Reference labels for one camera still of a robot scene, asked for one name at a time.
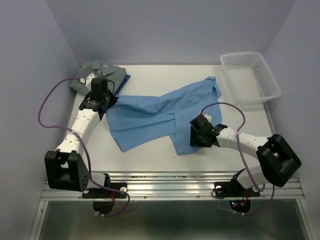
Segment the light blue long sleeve shirt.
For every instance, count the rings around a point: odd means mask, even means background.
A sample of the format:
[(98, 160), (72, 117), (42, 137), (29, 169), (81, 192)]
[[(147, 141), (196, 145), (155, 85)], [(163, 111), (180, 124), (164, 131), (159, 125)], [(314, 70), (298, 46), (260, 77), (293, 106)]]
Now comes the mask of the light blue long sleeve shirt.
[(162, 96), (121, 95), (106, 113), (110, 134), (122, 152), (169, 136), (178, 155), (194, 154), (190, 122), (206, 108), (213, 125), (222, 123), (221, 95), (214, 76)]

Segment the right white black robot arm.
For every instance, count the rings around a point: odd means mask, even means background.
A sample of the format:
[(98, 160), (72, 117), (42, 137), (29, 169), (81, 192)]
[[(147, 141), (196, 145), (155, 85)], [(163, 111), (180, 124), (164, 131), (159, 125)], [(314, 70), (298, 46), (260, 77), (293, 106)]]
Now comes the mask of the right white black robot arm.
[(255, 186), (264, 184), (283, 187), (302, 165), (281, 135), (262, 137), (237, 133), (224, 124), (213, 126), (203, 114), (190, 121), (190, 146), (233, 149), (258, 160), (258, 166), (241, 169), (230, 181), (215, 182), (213, 193), (219, 199), (245, 194), (258, 197), (260, 193)]

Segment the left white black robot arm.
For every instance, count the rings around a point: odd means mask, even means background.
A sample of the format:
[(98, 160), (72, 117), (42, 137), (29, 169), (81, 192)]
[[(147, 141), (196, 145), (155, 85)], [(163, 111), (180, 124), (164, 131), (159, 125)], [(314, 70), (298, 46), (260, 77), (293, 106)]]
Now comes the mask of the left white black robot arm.
[(47, 181), (51, 189), (83, 192), (94, 188), (100, 197), (111, 193), (111, 184), (103, 179), (94, 185), (83, 154), (94, 129), (117, 99), (110, 90), (93, 90), (84, 98), (64, 140), (55, 150), (45, 154)]

